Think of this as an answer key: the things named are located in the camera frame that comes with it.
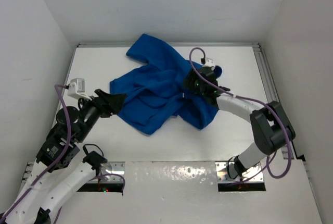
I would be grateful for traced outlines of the blue zip jacket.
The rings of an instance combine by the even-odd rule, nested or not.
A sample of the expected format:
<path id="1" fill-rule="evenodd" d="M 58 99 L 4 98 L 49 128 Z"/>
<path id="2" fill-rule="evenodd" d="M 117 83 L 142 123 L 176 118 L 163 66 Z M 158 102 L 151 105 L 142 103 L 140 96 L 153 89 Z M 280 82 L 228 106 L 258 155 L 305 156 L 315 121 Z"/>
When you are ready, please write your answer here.
<path id="1" fill-rule="evenodd" d="M 202 130 L 215 118 L 218 109 L 183 86 L 192 69 L 190 64 L 167 42 L 142 34 L 126 52 L 127 57 L 143 66 L 110 81 L 110 93 L 125 93 L 127 98 L 119 117 L 138 131 L 151 135 L 170 117 L 181 117 Z"/>

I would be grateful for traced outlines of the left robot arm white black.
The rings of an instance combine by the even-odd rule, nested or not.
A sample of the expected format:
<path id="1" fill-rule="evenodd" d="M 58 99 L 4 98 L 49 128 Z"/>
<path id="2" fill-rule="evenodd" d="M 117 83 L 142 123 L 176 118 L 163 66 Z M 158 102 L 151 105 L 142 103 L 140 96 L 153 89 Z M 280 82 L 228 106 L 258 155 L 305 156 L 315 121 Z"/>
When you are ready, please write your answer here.
<path id="1" fill-rule="evenodd" d="M 25 185 L 10 208 L 1 214 L 1 223 L 56 223 L 63 205 L 85 183 L 100 178 L 100 168 L 107 159 L 91 151 L 63 181 L 54 185 L 62 170 L 66 169 L 80 151 L 82 143 L 100 118 L 120 113 L 126 94 L 108 94 L 101 89 L 88 96 L 83 89 L 65 86 L 69 97 L 75 98 L 77 107 L 66 106 L 56 115 L 56 124 L 40 148 Z"/>

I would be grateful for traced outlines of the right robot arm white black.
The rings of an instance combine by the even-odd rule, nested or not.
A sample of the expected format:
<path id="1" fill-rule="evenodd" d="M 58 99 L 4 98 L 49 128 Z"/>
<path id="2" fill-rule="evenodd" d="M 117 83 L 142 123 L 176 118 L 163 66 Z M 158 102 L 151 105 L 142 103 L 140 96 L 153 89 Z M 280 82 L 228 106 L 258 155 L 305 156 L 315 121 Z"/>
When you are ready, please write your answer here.
<path id="1" fill-rule="evenodd" d="M 227 163 L 230 179 L 241 178 L 251 167 L 272 155 L 296 137 L 282 105 L 277 101 L 268 104 L 242 96 L 229 95 L 229 89 L 218 86 L 212 67 L 192 69 L 184 79 L 184 87 L 201 96 L 218 110 L 232 113 L 251 124 L 253 143 Z"/>

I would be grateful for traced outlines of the aluminium frame rail right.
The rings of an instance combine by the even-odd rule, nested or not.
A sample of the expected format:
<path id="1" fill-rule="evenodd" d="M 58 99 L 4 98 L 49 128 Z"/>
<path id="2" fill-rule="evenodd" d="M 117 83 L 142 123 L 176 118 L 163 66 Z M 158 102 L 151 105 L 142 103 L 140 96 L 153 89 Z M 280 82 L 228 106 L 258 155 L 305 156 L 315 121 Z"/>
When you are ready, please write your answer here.
<path id="1" fill-rule="evenodd" d="M 264 91 L 265 91 L 265 95 L 267 98 L 268 102 L 271 101 L 278 101 L 279 102 L 279 97 L 276 91 L 276 87 L 273 81 L 273 77 L 265 56 L 265 53 L 261 47 L 260 44 L 256 44 L 253 47 L 253 52 L 254 52 L 254 56 L 257 62 L 257 66 L 259 69 L 259 73 L 261 76 L 261 80 L 263 83 L 263 87 L 264 87 Z M 282 115 L 282 121 L 286 120 L 286 130 L 289 136 L 289 146 L 290 146 L 290 153 L 291 153 L 291 158 L 295 159 L 295 154 L 294 154 L 294 148 L 293 148 L 293 143 L 292 141 L 295 139 L 296 137 L 296 133 L 294 131 L 294 128 L 289 120 L 289 118 L 287 117 L 286 112 L 284 111 L 283 107 L 280 106 L 282 108 L 283 111 L 283 115 Z"/>

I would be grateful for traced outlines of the metal base plate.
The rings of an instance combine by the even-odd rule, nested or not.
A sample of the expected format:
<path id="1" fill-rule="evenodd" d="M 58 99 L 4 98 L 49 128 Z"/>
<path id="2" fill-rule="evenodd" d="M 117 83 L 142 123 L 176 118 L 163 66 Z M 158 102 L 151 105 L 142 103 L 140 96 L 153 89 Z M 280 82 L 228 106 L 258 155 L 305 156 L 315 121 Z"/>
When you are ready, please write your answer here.
<path id="1" fill-rule="evenodd" d="M 159 170 L 160 177 L 168 177 L 174 181 L 176 180 L 189 180 L 198 179 L 202 177 L 204 181 L 208 176 L 212 176 L 217 180 L 218 185 L 231 186 L 237 184 L 264 184 L 263 173 L 261 165 L 257 164 L 241 176 L 235 179 L 228 175 L 233 167 L 233 162 L 229 161 L 203 161 L 203 162 L 156 162 L 151 161 L 148 163 L 153 166 L 153 171 Z M 96 179 L 93 178 L 94 172 L 89 171 L 89 166 L 83 168 L 79 165 L 71 173 L 67 173 L 74 181 L 84 181 L 85 185 L 97 185 L 98 182 L 107 185 L 124 185 L 124 176 L 128 173 L 129 165 L 120 161 L 108 161 L 100 165 Z"/>

